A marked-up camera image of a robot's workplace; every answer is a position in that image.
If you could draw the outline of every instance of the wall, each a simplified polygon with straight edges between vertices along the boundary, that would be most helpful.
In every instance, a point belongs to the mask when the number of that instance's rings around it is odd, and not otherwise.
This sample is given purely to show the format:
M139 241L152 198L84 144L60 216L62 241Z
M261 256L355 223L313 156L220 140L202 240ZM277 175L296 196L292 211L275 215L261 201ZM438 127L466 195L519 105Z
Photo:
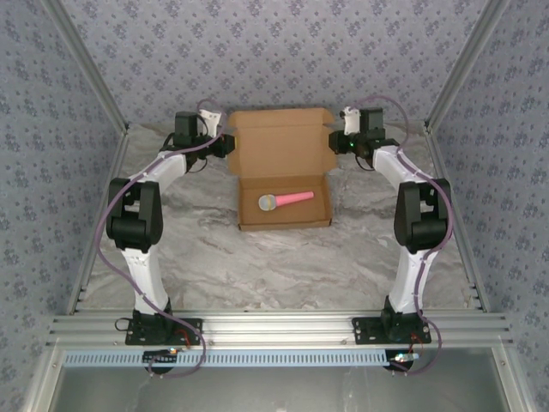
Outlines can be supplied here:
M437 131L494 311L549 410L549 3L513 0Z
M39 0L0 12L0 410L67 306L118 136Z
M426 118L485 0L63 2L125 118L148 123L207 96L339 111L373 93Z

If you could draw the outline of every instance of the box lid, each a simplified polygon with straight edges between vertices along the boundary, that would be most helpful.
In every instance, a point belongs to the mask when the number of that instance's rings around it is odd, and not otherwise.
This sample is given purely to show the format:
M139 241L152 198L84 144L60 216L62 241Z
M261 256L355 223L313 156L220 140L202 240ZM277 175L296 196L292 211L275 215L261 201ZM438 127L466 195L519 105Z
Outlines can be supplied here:
M234 112L229 170L241 178L318 175L336 167L332 114L323 108Z

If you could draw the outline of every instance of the black mounting plate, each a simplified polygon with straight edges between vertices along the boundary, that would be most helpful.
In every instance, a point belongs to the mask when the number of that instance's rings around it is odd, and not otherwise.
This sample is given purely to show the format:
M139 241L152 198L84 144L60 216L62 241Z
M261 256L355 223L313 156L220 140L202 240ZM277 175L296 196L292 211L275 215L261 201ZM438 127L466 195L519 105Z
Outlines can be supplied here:
M354 342L357 345L378 345L378 344L417 344L412 340L412 336L395 342L389 339L385 333L381 318L353 318ZM431 343L431 332L427 324L422 324L415 328L413 333L421 339L423 343Z
M195 329L202 333L204 322L200 318L181 318L188 324L191 324ZM150 346L150 345L169 345L169 346L186 346L185 334L189 338L190 346L200 346L200 338L195 335L190 329L173 322L173 333L164 335L158 333L158 330L147 330L139 326L133 319L128 323L126 331L126 345L128 346Z

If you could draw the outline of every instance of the enclosure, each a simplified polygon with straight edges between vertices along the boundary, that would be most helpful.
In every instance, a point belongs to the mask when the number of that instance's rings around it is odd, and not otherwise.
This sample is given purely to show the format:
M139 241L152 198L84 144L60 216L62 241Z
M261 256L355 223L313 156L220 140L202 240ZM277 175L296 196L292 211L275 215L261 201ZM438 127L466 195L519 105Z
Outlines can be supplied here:
M190 393L190 410L402 410L396 392L404 410L549 410L545 2L0 9L1 410L150 410L155 395L179 410ZM148 347L115 329L132 316L134 291L96 258L111 180L153 161L175 113L204 98L226 113L325 107L337 117L369 95L403 105L408 127L388 101L368 103L383 108L387 138L408 132L407 157L451 184L453 236L423 293L441 336L418 360L437 358L442 340L438 363L393 377L382 367L402 345L358 344L354 319L379 316L399 266L397 192L382 174L338 155L329 227L245 232L238 177L208 157L162 192L158 244L174 314L203 322L205 370L182 378L186 392L151 379ZM105 230L100 245L128 270ZM174 365L193 366L197 353Z

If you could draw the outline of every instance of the microphone head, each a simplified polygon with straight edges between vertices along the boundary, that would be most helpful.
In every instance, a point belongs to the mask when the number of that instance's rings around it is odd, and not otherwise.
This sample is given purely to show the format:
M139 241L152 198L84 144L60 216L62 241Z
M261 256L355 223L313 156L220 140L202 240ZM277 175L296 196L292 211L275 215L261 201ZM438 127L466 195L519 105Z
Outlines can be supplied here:
M269 212L276 208L276 197L275 195L263 195L259 198L259 209Z

